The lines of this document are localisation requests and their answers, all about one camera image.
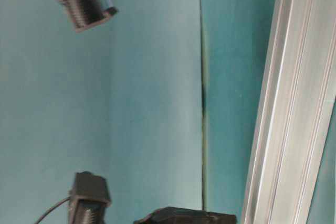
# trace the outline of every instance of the teal wall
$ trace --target teal wall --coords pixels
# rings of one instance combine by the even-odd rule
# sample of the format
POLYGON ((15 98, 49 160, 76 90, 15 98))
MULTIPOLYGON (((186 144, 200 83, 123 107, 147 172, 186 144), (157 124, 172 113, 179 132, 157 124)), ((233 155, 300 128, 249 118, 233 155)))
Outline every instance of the teal wall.
POLYGON ((202 0, 206 209, 241 215, 275 0, 202 0))
POLYGON ((83 170, 108 179, 106 223, 201 208, 199 0, 114 2, 76 34, 55 0, 0 0, 0 223, 33 223, 83 170))
POLYGON ((329 126, 319 175, 311 202, 307 224, 334 223, 335 213, 335 163, 336 163, 336 106, 329 126))

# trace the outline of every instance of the wire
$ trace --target wire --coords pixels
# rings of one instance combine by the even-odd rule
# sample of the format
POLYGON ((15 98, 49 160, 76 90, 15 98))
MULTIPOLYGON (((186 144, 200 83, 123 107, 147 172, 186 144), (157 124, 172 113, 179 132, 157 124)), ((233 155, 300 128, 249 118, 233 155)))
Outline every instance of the wire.
POLYGON ((34 224, 39 224, 48 214, 50 214, 53 210, 58 208, 63 203, 67 202, 69 199, 70 199, 70 197, 67 197, 67 198, 61 200, 60 202, 56 203, 54 206, 49 208, 40 218, 38 218, 38 220, 34 224))

